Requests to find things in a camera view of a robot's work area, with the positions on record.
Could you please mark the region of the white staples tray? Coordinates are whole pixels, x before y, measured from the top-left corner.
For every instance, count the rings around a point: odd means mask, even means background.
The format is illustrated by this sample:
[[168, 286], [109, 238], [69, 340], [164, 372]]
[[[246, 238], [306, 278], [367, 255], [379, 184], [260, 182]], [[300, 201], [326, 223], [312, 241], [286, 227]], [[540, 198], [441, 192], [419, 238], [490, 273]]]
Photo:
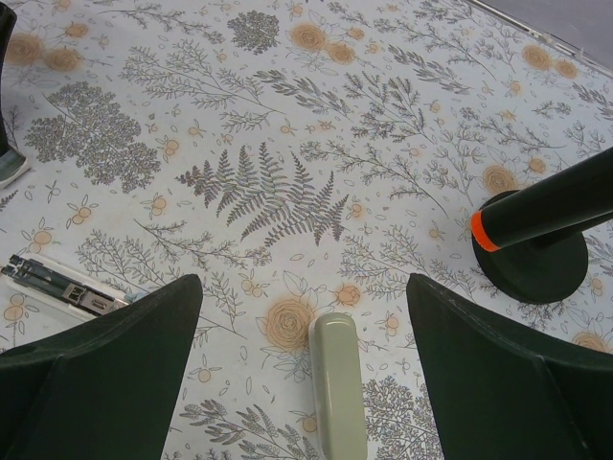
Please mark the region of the white staples tray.
[[16, 149], [8, 148], [0, 158], [0, 188], [5, 189], [29, 169], [28, 158]]

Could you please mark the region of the light blue stapler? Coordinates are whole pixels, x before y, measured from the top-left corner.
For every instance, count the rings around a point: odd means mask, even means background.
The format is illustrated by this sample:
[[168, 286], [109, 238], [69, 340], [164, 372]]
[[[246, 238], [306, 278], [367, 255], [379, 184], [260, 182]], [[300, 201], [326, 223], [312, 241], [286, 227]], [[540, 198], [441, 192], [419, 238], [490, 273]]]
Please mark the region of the light blue stapler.
[[10, 288], [85, 321], [139, 299], [40, 254], [11, 255], [1, 267], [1, 274]]

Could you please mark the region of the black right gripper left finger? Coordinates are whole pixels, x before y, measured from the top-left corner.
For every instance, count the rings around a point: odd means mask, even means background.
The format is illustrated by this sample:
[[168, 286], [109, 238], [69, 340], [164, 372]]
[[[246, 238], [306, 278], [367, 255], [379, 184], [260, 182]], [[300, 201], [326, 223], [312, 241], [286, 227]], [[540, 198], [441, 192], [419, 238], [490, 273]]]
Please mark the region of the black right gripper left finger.
[[189, 274], [1, 355], [4, 459], [159, 459], [202, 304]]

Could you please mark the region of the beige stapler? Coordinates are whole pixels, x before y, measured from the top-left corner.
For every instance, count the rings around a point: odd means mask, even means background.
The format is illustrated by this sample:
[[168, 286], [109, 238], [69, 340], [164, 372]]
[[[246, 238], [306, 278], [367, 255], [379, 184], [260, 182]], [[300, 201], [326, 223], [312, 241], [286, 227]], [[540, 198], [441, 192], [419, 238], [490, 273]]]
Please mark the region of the beige stapler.
[[317, 432], [326, 459], [368, 457], [358, 337], [344, 313], [329, 312], [308, 331]]

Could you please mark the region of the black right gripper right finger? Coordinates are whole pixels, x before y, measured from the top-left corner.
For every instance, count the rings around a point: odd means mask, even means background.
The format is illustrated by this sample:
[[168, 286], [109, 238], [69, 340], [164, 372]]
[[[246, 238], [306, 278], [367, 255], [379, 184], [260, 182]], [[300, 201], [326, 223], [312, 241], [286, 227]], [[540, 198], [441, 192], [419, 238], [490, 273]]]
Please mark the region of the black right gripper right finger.
[[411, 324], [447, 459], [609, 459], [612, 356], [530, 329], [422, 274]]

